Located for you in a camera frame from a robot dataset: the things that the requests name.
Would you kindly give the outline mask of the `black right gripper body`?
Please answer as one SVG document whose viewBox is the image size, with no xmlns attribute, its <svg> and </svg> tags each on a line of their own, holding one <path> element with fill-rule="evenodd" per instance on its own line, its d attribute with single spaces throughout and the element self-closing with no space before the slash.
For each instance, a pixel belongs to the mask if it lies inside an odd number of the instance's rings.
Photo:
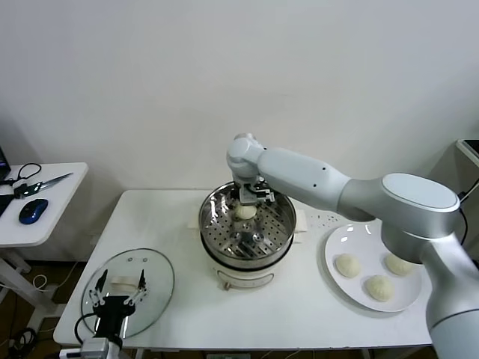
<svg viewBox="0 0 479 359">
<path fill-rule="evenodd" d="M 260 202 L 274 203 L 275 191 L 265 180 L 261 180 L 256 184 L 256 198 Z"/>
</svg>

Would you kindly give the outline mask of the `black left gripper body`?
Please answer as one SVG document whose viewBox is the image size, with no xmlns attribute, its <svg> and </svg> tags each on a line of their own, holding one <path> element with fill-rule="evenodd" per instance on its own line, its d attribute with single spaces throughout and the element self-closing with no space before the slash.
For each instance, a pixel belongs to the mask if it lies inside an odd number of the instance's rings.
<svg viewBox="0 0 479 359">
<path fill-rule="evenodd" d="M 135 305 L 126 295 L 110 295 L 103 301 L 103 304 L 94 308 L 94 314 L 98 318 L 95 336 L 120 339 L 123 321 L 134 314 Z"/>
</svg>

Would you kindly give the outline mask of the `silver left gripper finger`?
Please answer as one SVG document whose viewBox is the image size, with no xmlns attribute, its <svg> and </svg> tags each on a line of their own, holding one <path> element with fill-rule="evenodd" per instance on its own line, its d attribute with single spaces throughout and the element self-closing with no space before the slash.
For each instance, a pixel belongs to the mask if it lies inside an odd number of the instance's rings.
<svg viewBox="0 0 479 359">
<path fill-rule="evenodd" d="M 105 269 L 102 275 L 98 278 L 95 287 L 93 289 L 90 289 L 88 292 L 93 307 L 99 307 L 105 304 L 102 291 L 106 282 L 107 275 L 108 270 Z"/>
<path fill-rule="evenodd" d="M 141 271 L 138 286 L 133 294 L 131 294 L 126 300 L 125 305 L 137 305 L 147 295 L 147 281 L 144 275 L 144 270 Z"/>
</svg>

